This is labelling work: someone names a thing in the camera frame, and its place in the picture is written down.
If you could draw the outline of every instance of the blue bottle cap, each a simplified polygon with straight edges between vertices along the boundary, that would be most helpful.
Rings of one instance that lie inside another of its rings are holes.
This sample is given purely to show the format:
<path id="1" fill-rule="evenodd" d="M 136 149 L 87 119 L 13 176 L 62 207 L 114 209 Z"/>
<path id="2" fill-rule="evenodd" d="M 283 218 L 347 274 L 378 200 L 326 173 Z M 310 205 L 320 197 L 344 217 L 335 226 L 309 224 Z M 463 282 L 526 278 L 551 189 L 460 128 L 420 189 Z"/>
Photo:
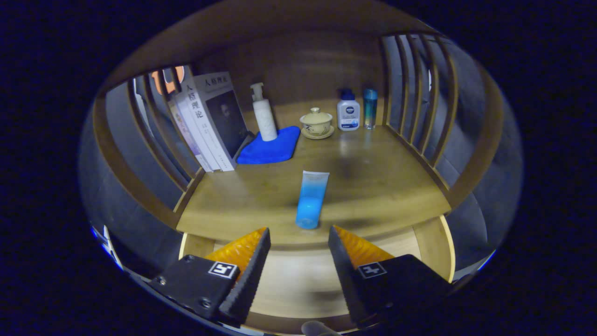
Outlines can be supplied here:
<path id="1" fill-rule="evenodd" d="M 372 88 L 366 88 L 363 97 L 365 99 L 377 100 L 377 91 L 373 90 Z"/>
<path id="2" fill-rule="evenodd" d="M 322 198 L 301 197 L 298 200 L 297 216 L 295 223 L 304 229 L 317 228 L 319 214 L 321 213 Z"/>
<path id="3" fill-rule="evenodd" d="M 340 99 L 342 99 L 342 100 L 355 100 L 355 94 L 352 93 L 351 89 L 346 88 L 346 89 L 342 90 L 342 94 L 340 96 Z"/>

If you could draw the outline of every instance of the ceramic lid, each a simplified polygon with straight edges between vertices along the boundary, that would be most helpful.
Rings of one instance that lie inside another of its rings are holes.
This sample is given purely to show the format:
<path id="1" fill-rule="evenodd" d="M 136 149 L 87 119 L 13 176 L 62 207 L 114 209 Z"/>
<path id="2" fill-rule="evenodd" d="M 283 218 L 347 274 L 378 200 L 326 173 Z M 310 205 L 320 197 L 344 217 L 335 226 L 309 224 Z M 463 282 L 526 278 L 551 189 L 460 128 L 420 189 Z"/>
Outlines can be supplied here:
<path id="1" fill-rule="evenodd" d="M 301 122 L 305 124 L 321 124 L 327 123 L 332 120 L 332 116 L 329 113 L 320 113 L 319 108 L 312 108 L 311 113 L 304 115 L 301 118 Z"/>

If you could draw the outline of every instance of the blue towel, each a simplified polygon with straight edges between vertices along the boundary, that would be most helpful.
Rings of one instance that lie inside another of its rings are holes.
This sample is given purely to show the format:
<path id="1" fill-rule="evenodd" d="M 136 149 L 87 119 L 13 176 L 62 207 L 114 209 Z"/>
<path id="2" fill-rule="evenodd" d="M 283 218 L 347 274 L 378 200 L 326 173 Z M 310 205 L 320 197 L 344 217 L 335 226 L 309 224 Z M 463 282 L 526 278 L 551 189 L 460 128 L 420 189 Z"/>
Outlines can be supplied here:
<path id="1" fill-rule="evenodd" d="M 261 132 L 251 141 L 236 159 L 239 164 L 263 164 L 286 161 L 293 157 L 294 147 L 299 139 L 300 128 L 286 127 L 278 131 L 278 137 L 272 141 L 263 141 Z"/>

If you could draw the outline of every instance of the blue tube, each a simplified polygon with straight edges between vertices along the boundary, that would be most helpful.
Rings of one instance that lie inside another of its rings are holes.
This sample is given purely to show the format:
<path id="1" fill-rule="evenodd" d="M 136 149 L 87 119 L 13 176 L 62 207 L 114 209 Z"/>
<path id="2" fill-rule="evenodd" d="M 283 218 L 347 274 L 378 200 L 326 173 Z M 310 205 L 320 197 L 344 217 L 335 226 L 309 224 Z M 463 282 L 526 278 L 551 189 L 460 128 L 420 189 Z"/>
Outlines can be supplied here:
<path id="1" fill-rule="evenodd" d="M 299 227 L 308 230 L 317 227 L 329 176 L 330 173 L 303 171 L 303 184 L 300 188 L 296 217 L 296 224 Z"/>

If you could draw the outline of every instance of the white lotion bottle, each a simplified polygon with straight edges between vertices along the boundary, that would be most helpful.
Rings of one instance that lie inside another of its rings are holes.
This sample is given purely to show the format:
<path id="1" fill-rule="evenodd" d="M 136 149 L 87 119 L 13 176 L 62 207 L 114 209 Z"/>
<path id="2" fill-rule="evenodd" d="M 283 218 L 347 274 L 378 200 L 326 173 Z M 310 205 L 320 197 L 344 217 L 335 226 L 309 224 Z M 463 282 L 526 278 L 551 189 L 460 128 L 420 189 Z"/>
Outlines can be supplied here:
<path id="1" fill-rule="evenodd" d="M 361 106 L 355 100 L 351 89 L 342 90 L 341 101 L 336 106 L 338 112 L 338 128 L 343 131 L 354 131 L 361 126 Z"/>
<path id="2" fill-rule="evenodd" d="M 272 107 L 269 106 L 269 100 L 263 99 L 263 83 L 251 85 L 253 89 L 253 111 L 257 119 L 257 126 L 261 132 L 263 141 L 272 141 L 278 137 L 276 124 L 273 122 Z"/>

